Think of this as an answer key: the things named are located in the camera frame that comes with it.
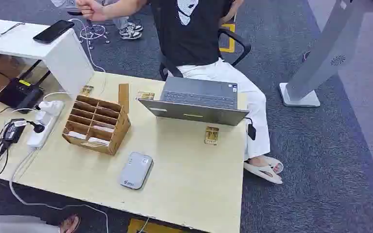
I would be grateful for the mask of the person's right hand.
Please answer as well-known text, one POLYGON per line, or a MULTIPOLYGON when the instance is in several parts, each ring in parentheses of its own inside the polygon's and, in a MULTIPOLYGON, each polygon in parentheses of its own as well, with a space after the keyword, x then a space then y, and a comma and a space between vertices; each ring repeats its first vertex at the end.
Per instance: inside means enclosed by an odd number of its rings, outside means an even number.
POLYGON ((108 16, 105 14, 105 8, 95 0, 77 0, 76 6, 81 14, 92 21, 105 21, 108 16))

